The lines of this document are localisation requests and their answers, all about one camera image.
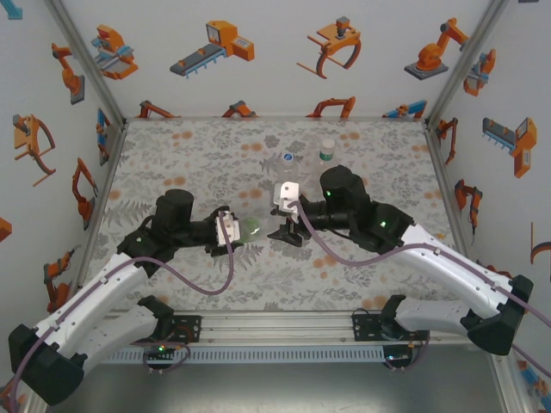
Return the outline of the thin aluminium rail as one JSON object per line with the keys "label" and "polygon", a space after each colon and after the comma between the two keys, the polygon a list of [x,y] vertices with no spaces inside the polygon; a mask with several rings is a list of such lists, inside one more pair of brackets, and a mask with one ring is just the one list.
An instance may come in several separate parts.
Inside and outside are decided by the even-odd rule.
{"label": "thin aluminium rail", "polygon": [[152,124],[154,122],[175,124],[177,122],[399,122],[399,123],[419,123],[425,124],[428,120],[421,118],[402,117],[402,118],[383,118],[382,116],[351,116],[349,118],[340,118],[337,116],[322,116],[319,118],[307,116],[257,116],[257,117],[221,117],[221,116],[183,116],[175,118],[127,118],[126,124]]}

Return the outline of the floral patterned table cover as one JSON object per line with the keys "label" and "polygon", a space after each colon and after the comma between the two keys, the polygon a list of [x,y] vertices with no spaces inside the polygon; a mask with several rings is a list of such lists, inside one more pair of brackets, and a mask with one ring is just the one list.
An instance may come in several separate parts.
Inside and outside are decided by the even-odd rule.
{"label": "floral patterned table cover", "polygon": [[[130,125],[91,257],[96,275],[117,245],[155,211],[170,189],[195,198],[192,217],[227,205],[238,218],[271,215],[276,167],[296,156],[303,192],[318,200],[316,155],[323,139],[336,142],[337,161],[360,176],[373,200],[408,213],[447,245],[454,239],[419,123],[399,122],[154,122]],[[245,243],[233,256],[203,248],[179,250],[171,271],[159,270],[128,292],[125,311],[153,295],[177,310],[345,311],[380,309],[394,294],[451,300],[453,293],[396,257],[370,267],[368,253],[325,233],[299,248],[267,239]]]}

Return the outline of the wide aluminium base rail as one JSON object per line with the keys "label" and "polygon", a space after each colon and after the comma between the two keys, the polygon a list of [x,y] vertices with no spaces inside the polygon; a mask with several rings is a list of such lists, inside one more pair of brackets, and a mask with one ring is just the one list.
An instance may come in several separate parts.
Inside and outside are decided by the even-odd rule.
{"label": "wide aluminium base rail", "polygon": [[[195,343],[321,345],[355,342],[351,313],[346,311],[207,311],[186,315],[202,317],[200,340]],[[46,342],[57,343],[59,349],[67,354],[92,343],[100,344],[102,348],[182,345],[169,341],[174,316],[162,321],[143,306],[115,314],[96,312],[89,316],[74,311],[63,317],[62,312],[57,311],[38,322],[36,329],[40,336],[50,330]]]}

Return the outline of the aluminium side rail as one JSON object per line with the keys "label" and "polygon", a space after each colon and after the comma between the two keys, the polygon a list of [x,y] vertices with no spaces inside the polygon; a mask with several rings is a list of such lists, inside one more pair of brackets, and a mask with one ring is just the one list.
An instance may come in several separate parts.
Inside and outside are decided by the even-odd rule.
{"label": "aluminium side rail", "polygon": [[[443,157],[439,150],[436,134],[424,123],[422,126],[424,127],[424,136],[436,178],[438,180],[441,195],[443,197],[443,204],[448,216],[451,234],[454,239],[455,250],[452,252],[452,255],[460,255],[460,257],[470,258],[471,248],[467,245],[467,238],[464,235],[464,231],[461,226],[461,213],[456,205],[453,187],[450,183]],[[477,291],[475,287],[462,287],[459,280],[441,275],[437,272],[437,267],[435,267],[432,262],[428,262],[428,264],[429,267],[424,270],[422,270],[418,264],[415,264],[414,268],[418,269],[421,273],[429,277],[434,282],[447,288],[469,308],[473,310],[482,310],[483,314],[486,313],[486,310],[483,310],[481,307],[482,304],[485,304],[485,299],[480,295],[480,291]]]}
{"label": "aluminium side rail", "polygon": [[96,197],[96,207],[90,219],[89,237],[83,249],[83,257],[78,267],[78,271],[73,275],[67,287],[63,287],[62,283],[56,286],[53,281],[53,277],[50,277],[48,273],[48,269],[51,267],[51,264],[45,265],[44,280],[49,298],[47,309],[50,314],[53,314],[59,310],[61,306],[65,304],[69,298],[74,296],[79,288],[84,285],[91,263],[91,257],[96,246],[96,239],[102,223],[104,209],[107,205],[108,191],[112,188],[115,172],[121,156],[122,146],[124,145],[124,141],[127,136],[127,127],[128,124],[125,124],[120,130],[117,131],[117,134],[115,135],[112,153],[114,160],[108,163],[107,175],[102,192]]}

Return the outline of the clear bottle green white label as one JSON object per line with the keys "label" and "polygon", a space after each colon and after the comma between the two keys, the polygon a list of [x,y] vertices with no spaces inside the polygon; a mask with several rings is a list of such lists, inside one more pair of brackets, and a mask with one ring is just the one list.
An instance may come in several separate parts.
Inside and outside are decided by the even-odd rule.
{"label": "clear bottle green white label", "polygon": [[322,174],[326,170],[334,167],[336,165],[336,146],[333,153],[326,153],[322,151],[321,148],[322,142],[319,147],[318,156],[317,156],[317,171]]}

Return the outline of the aluminium frame post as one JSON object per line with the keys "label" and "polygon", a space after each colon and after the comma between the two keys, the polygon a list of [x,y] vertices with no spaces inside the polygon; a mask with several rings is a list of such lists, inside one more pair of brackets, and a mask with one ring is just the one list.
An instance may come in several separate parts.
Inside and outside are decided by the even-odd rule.
{"label": "aluminium frame post", "polygon": [[55,20],[65,40],[69,44],[69,48],[77,57],[84,74],[89,79],[96,93],[98,94],[104,107],[112,115],[110,118],[121,130],[126,125],[126,117],[122,114],[121,109],[115,100],[114,95],[108,88],[104,76],[96,67],[95,61],[84,43],[83,36],[79,33],[77,25],[71,18],[67,8],[62,0],[43,0],[48,8],[52,18]]}
{"label": "aluminium frame post", "polygon": [[457,90],[461,87],[464,78],[467,76],[474,60],[479,56],[481,48],[489,38],[501,15],[511,0],[491,0],[482,14],[472,36],[451,71],[449,79],[439,94],[434,106],[427,118],[427,128],[435,129],[442,118],[447,106],[450,104]]}
{"label": "aluminium frame post", "polygon": [[505,356],[490,354],[489,359],[503,413],[537,413],[515,352],[512,350]]}

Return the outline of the clear unlabelled plastic bottle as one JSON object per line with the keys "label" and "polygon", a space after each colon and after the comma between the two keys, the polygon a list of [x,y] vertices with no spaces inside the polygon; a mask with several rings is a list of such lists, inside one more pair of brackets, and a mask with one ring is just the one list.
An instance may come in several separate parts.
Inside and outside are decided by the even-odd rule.
{"label": "clear unlabelled plastic bottle", "polygon": [[281,192],[281,186],[284,182],[299,182],[299,164],[294,155],[295,161],[293,165],[283,165],[279,158],[276,167],[276,182],[275,182],[275,195],[279,195]]}

